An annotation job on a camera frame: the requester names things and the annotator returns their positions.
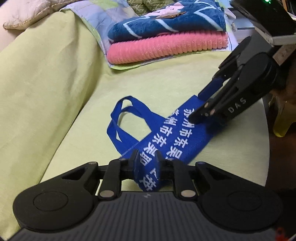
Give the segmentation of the blue fabric shopping bag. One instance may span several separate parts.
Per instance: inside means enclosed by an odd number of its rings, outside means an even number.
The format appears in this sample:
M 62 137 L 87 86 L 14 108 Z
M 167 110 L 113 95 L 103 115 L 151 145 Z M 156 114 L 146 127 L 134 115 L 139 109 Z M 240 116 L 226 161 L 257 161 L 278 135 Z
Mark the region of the blue fabric shopping bag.
M 189 164 L 215 136 L 215 131 L 211 131 L 208 124 L 195 125 L 188 120 L 189 115 L 202 104 L 204 101 L 194 95 L 164 118 L 132 96 L 126 96 L 116 103 L 110 115 L 107 135 L 123 158 L 130 158 L 133 150 L 139 151 L 139 157 L 133 163 L 133 180 L 142 191 L 156 191 L 162 186 L 157 151 L 165 159 L 179 159 Z M 142 140 L 137 140 L 119 126 L 122 113 L 142 118 L 151 132 Z

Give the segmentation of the blue patterned fleece blanket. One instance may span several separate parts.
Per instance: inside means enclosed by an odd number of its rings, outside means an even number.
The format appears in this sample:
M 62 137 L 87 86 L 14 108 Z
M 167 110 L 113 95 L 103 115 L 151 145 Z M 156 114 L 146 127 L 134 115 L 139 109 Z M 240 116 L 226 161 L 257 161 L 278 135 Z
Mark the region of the blue patterned fleece blanket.
M 178 1 L 116 23 L 107 36 L 112 43 L 117 43 L 195 30 L 226 32 L 224 9 L 218 2 Z

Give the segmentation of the pink knitted blanket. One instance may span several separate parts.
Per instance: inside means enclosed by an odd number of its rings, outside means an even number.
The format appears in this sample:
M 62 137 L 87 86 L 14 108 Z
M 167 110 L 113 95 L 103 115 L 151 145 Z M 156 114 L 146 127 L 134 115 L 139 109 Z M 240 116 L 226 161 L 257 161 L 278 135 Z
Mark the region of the pink knitted blanket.
M 129 64 L 198 51 L 228 47 L 226 32 L 196 30 L 162 34 L 142 40 L 111 44 L 107 60 L 111 64 Z

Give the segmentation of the green chevron pillow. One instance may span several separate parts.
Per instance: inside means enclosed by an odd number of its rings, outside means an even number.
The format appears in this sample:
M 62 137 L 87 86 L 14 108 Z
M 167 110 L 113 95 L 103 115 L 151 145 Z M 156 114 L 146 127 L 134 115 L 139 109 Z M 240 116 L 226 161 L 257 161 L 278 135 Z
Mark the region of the green chevron pillow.
M 173 0 L 127 0 L 128 5 L 138 16 L 151 13 L 158 9 L 162 9 L 170 4 L 174 4 Z

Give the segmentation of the green sofa cover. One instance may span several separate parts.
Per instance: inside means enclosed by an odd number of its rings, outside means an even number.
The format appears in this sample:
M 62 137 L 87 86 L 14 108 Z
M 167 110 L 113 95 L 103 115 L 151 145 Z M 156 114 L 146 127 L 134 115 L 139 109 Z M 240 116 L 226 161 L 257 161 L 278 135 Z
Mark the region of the green sofa cover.
M 18 229 L 23 190 L 89 161 L 119 157 L 106 130 L 126 96 L 167 117 L 211 80 L 227 52 L 182 55 L 111 69 L 84 23 L 54 13 L 1 51 L 1 237 Z

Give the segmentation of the patchwork plaid sofa throw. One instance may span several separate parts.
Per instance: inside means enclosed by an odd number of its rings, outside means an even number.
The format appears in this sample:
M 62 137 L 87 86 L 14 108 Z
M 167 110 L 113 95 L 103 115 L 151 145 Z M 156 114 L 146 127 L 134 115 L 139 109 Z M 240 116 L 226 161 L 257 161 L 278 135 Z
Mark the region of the patchwork plaid sofa throw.
M 110 68 L 116 70 L 125 70 L 137 68 L 139 66 L 147 65 L 156 61 L 162 61 L 169 58 L 177 57 L 183 54 L 163 57 L 159 59 L 153 59 L 143 62 L 137 63 L 129 63 L 129 64 L 111 64 L 107 60 L 107 52 L 113 44 L 107 34 L 111 27 L 113 27 L 116 23 L 127 20 L 129 18 L 139 17 L 133 11 L 133 9 L 128 5 L 126 1 L 77 1 L 72 4 L 68 4 L 66 6 L 67 10 L 72 11 L 74 14 L 79 16 L 83 23 L 86 25 L 88 30 L 93 34 L 95 39 L 97 40 L 106 61 Z M 229 20 L 224 12 L 224 18 L 226 23 L 226 33 L 228 34 L 229 44 L 225 49 L 220 50 L 208 50 L 208 51 L 198 51 L 196 53 L 209 52 L 209 51 L 232 51 L 234 50 L 238 43 L 232 32 L 232 28 L 230 26 Z

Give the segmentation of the beige cushion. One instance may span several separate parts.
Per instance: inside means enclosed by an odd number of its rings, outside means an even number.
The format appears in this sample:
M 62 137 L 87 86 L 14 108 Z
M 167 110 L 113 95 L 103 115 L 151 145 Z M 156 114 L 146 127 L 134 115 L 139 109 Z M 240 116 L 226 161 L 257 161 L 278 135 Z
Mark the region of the beige cushion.
M 26 30 L 42 18 L 59 11 L 76 0 L 36 0 L 13 1 L 11 10 L 5 18 L 3 28 L 5 30 Z

